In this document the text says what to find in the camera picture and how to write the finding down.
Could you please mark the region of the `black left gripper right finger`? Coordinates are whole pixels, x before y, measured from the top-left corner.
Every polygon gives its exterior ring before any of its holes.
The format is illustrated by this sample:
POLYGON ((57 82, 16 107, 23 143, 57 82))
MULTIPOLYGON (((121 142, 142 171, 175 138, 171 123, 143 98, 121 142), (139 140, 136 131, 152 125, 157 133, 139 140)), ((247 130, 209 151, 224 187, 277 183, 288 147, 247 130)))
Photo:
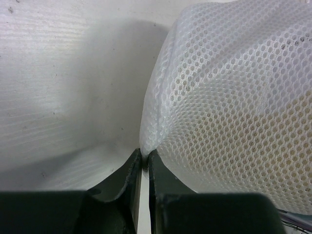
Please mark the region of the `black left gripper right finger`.
POLYGON ((283 234, 271 201, 253 193, 196 193, 148 156, 149 210, 154 234, 283 234))

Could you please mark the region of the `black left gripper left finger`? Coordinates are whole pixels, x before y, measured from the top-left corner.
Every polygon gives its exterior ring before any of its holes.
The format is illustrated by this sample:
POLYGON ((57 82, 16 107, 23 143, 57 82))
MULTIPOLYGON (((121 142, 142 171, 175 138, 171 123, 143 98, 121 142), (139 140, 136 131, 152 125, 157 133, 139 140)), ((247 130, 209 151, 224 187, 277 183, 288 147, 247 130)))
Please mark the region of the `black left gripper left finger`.
POLYGON ((2 192, 2 234, 137 233, 142 156, 126 162, 88 190, 2 192))

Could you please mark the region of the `white mesh laundry bag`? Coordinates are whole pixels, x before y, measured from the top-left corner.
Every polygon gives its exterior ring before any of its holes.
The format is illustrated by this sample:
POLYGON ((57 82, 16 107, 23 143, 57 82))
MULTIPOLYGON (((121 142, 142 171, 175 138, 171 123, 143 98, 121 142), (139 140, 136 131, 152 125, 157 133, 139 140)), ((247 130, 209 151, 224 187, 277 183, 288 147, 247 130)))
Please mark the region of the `white mesh laundry bag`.
POLYGON ((169 31, 145 94, 143 156, 200 193, 312 213, 312 5, 206 2, 169 31))

